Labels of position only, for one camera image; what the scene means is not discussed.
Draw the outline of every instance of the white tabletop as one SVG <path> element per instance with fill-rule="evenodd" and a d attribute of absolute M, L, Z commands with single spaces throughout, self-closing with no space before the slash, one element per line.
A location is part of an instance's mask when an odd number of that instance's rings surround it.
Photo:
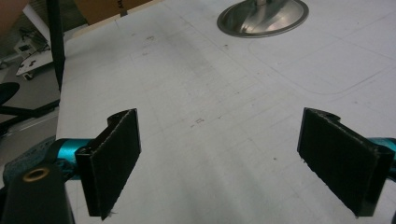
<path fill-rule="evenodd" d="M 164 0 L 66 43 L 57 138 L 139 116 L 141 158 L 105 223 L 390 223 L 396 184 L 356 219 L 297 143 L 304 107 L 396 136 L 396 2 L 305 2 L 305 23 L 266 38 L 218 29 L 234 2 Z M 77 223 L 101 222 L 67 190 Z"/>

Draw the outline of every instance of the black metal pole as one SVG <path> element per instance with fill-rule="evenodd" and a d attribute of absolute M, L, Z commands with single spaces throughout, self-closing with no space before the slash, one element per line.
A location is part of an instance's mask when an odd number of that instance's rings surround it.
<path fill-rule="evenodd" d="M 64 31 L 62 29 L 61 10 L 59 0 L 47 0 L 47 11 L 49 17 L 50 48 L 55 66 L 56 80 L 59 91 L 62 89 L 64 77 Z"/>

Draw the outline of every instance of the white table surface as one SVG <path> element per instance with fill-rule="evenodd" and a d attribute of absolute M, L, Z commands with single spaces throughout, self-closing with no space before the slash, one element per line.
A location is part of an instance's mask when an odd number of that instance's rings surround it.
<path fill-rule="evenodd" d="M 390 223 L 396 184 L 356 219 L 297 143 L 304 107 L 396 136 L 396 2 L 305 2 L 305 23 L 267 38 L 218 29 L 235 1 L 164 0 L 66 43 L 57 138 L 138 111 L 141 158 L 105 223 Z M 77 223 L 100 223 L 66 186 Z"/>

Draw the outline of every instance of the wooden edge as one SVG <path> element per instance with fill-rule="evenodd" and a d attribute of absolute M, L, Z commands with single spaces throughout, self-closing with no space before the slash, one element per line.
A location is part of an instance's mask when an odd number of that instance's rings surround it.
<path fill-rule="evenodd" d="M 161 2 L 161 1 L 163 1 L 163 0 L 152 0 L 152 1 L 149 1 L 149 2 L 147 2 L 146 4 L 143 4 L 143 5 L 141 5 L 141 6 L 131 8 L 131 9 L 129 9 L 127 12 L 128 12 L 128 14 L 131 14 L 131 13 L 134 13 L 134 12 L 136 12 L 136 11 L 142 10 L 142 9 L 144 9 L 144 8 L 146 8 L 146 7 L 150 7 L 150 6 L 154 5 L 154 4 L 157 4 L 157 3 Z M 73 33 L 73 35 L 72 35 L 71 38 L 76 38 L 76 37 L 78 37 L 78 36 L 84 35 L 84 34 L 90 32 L 90 31 L 92 31 L 92 30 L 97 29 L 98 27 L 101 27 L 101 26 L 104 26 L 104 25 L 106 25 L 106 24 L 108 24 L 108 23 L 111 23 L 111 22 L 113 22 L 113 21 L 116 21 L 116 20 L 119 19 L 119 18 L 120 18 L 120 15 L 115 15 L 115 16 L 110 17 L 110 18 L 107 18 L 107 19 L 105 19 L 105 20 L 103 20 L 103 21 L 99 21 L 99 22 L 97 22 L 97 23 L 95 23 L 95 24 L 92 24 L 92 25 L 90 25 L 90 26 L 87 26 L 87 27 L 85 27 L 85 28 L 82 28 L 82 29 L 76 31 L 75 33 Z"/>

